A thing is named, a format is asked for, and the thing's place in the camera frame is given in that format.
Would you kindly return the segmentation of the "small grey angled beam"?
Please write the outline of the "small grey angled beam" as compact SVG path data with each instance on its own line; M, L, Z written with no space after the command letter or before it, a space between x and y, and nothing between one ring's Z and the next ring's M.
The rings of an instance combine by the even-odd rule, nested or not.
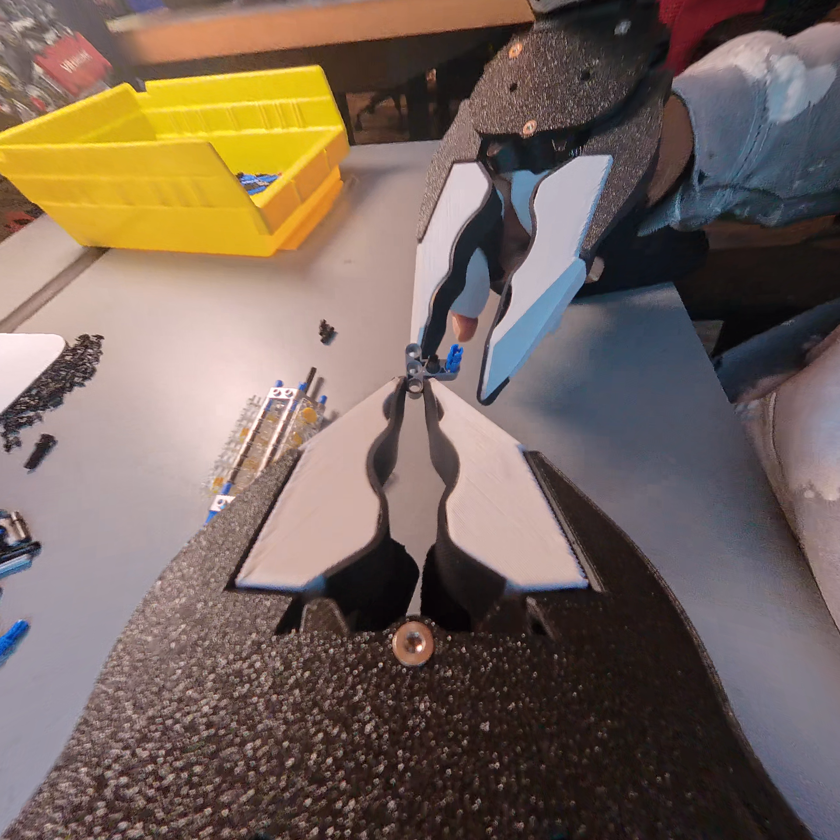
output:
M427 380L438 378L445 373L438 357L433 355L429 359L423 357L422 347L417 343L406 346L406 390L412 398L422 395Z

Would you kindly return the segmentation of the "yellow plastic bin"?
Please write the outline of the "yellow plastic bin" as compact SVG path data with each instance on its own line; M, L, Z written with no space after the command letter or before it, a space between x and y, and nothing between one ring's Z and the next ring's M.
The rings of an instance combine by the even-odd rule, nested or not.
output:
M124 83L2 132L1 169L80 245L268 257L340 194L320 66ZM237 173L281 173L249 196Z

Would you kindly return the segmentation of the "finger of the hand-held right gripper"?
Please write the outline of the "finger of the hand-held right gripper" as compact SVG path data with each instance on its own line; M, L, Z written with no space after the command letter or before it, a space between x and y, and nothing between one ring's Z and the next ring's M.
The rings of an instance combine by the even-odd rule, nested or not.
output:
M416 249L411 341L423 360L438 353L450 312L483 312L499 232L500 197L487 170L454 164Z
M477 391L481 405L495 401L583 285L587 268L581 250L612 166L609 154L585 154L533 187L530 244L507 279L486 338Z

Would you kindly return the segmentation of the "grey desk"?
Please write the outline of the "grey desk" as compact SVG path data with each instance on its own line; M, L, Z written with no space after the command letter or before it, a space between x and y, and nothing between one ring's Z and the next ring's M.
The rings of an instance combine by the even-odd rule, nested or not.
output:
M2 506L43 551L2 583L2 829L43 781L107 655L202 525L246 399L315 366L344 413L404 369L436 142L352 148L344 189L268 259L109 251L23 324L104 337L97 373L2 453ZM325 346L319 323L338 332ZM574 304L487 408L657 566L742 727L815 837L838 838L838 631L672 286ZM54 450L24 468L39 436Z

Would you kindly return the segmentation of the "heap of black pins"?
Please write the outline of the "heap of black pins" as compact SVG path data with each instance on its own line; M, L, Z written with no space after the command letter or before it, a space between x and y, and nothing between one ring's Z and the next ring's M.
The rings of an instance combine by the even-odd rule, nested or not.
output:
M9 407L1 413L3 450L21 446L20 434L40 423L48 411L57 409L66 396L84 387L96 374L102 357L104 337L82 334L67 346L57 360L39 375Z

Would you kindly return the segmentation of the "person's right forearm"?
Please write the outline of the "person's right forearm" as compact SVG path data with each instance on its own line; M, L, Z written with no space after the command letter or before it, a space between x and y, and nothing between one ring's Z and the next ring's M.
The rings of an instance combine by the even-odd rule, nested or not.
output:
M781 227L838 214L839 24L735 38L672 91L694 132L692 172L641 224L697 230L719 216Z

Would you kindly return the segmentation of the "pile of mixed brick parts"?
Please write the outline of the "pile of mixed brick parts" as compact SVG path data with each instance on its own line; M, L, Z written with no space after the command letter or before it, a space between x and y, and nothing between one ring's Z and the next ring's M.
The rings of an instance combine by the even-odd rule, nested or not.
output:
M41 551L41 543L33 537L26 520L18 511L1 510L1 578L30 568ZM1 635L1 666L18 649L28 635L30 623L14 622Z

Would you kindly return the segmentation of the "transparent brick engine model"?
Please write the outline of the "transparent brick engine model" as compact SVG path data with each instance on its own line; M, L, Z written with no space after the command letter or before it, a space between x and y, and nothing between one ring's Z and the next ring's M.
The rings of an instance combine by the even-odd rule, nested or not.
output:
M320 430L327 397L320 394L316 377L313 367L297 386L276 381L266 394L247 401L205 482L205 523L281 456L298 450Z

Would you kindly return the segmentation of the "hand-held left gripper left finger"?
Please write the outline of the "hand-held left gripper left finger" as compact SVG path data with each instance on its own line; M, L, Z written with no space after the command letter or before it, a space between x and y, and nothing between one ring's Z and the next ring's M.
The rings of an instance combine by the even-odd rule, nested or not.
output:
M309 601L347 617L401 617L419 578L392 539L384 484L396 465L406 399L393 379L302 448L235 586Z

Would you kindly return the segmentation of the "red rounded object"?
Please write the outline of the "red rounded object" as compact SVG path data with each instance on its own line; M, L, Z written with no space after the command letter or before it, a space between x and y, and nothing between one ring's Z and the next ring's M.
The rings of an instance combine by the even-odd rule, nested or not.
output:
M660 1L658 17L669 32L666 66L678 75L727 40L771 28L784 1Z

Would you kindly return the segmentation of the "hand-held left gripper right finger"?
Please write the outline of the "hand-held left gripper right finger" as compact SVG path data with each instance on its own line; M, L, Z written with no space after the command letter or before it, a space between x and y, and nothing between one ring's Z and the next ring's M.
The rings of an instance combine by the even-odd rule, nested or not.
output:
M439 381L427 381L423 397L444 482L435 560L446 595L486 615L505 596L588 588L519 441Z

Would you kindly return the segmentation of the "white book stand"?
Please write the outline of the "white book stand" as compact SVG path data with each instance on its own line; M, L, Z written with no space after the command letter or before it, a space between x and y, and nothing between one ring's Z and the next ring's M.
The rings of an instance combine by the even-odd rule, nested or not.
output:
M54 333L1 334L1 412L7 410L67 348Z

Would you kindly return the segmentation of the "colourful printed box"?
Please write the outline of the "colourful printed box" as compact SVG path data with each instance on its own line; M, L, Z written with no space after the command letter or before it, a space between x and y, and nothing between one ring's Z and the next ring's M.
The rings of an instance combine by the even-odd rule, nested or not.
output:
M1 128L108 90L109 58L58 2L1 2Z

